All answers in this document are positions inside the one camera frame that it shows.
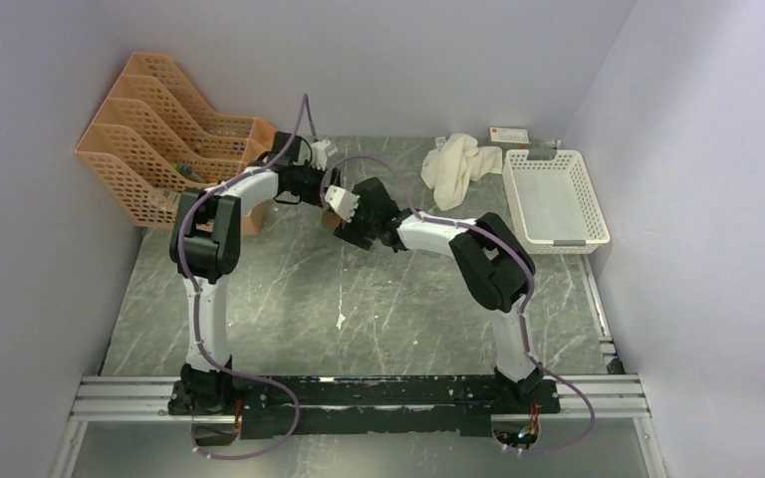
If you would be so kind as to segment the white terry towel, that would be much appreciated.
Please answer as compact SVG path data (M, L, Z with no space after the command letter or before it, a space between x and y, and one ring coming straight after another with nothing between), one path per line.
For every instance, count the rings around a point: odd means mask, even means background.
M463 203L471 182L486 174L500 174L502 159L500 147L480 146L476 137L455 133L427 153L420 176L437 207L447 211Z

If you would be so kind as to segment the yellow brown bear towel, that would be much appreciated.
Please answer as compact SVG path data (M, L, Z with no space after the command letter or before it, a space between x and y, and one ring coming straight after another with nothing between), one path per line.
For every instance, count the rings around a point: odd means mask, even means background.
M325 210L321 215L321 226L325 229L335 231L343 223L343 219L332 210Z

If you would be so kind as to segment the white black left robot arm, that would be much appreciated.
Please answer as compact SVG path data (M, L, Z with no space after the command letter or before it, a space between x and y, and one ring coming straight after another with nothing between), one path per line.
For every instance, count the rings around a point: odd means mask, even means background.
M242 219L288 193L319 206L325 168L337 151L328 139L311 143L279 133L267 151L235 177L186 189L177 203L169 256L187 297L189 345L168 403L171 415L221 414L240 408L227 339L229 277L242 252Z

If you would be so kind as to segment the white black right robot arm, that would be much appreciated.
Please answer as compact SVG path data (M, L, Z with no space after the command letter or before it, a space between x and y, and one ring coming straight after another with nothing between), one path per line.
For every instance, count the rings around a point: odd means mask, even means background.
M500 404L520 412L534 401L544 376L529 338L527 306L535 266L499 215L463 220L401 209L377 178L353 190L330 185L323 199L341 220L335 236L346 242L365 250L380 242L394 252L425 251L453 259L472 299L492 315Z

